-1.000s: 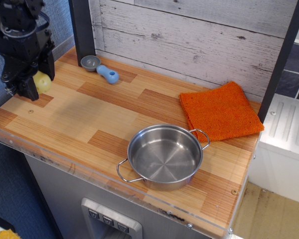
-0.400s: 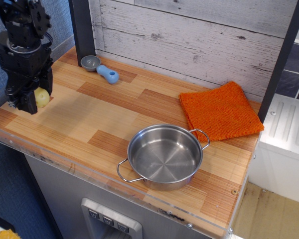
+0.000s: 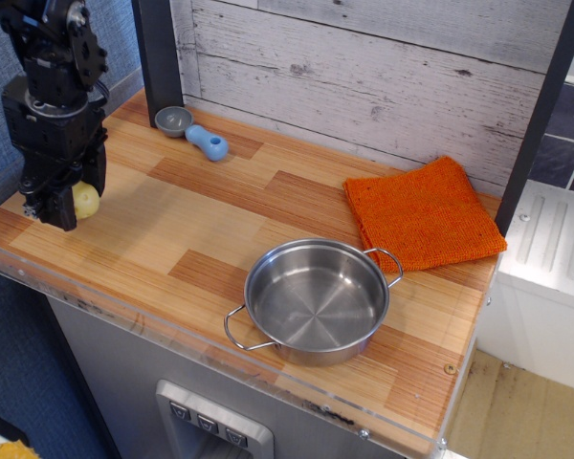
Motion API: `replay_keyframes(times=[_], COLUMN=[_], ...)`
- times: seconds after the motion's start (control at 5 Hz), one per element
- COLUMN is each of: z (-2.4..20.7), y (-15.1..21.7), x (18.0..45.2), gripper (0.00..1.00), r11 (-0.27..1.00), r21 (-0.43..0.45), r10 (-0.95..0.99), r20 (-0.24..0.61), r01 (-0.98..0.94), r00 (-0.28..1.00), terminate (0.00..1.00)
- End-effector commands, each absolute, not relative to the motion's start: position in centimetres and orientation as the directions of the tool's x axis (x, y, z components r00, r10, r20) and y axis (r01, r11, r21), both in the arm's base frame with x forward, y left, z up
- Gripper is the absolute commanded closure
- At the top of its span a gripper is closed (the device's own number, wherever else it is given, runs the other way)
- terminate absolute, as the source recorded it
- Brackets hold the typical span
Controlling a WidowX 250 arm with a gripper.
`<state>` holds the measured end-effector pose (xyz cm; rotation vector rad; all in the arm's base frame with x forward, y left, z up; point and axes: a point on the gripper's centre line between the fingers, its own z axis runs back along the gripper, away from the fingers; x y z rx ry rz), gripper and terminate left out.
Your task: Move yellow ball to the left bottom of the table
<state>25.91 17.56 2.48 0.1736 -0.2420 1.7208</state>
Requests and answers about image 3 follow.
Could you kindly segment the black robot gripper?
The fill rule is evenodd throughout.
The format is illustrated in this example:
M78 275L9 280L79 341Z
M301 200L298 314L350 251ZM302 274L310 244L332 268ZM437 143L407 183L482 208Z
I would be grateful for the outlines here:
M14 77L2 93L11 143L24 158L24 213L64 231L77 227L73 186L84 182L99 197L105 189L108 90L101 82L97 88L100 98L90 100L83 91L65 106L35 98L24 76Z

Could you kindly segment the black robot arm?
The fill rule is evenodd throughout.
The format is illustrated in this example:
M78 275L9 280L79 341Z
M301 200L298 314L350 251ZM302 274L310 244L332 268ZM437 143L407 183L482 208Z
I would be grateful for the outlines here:
M24 167L27 215L62 230L77 226L74 187L105 187L107 52L82 1L0 1L0 26L23 68L3 89L12 145Z

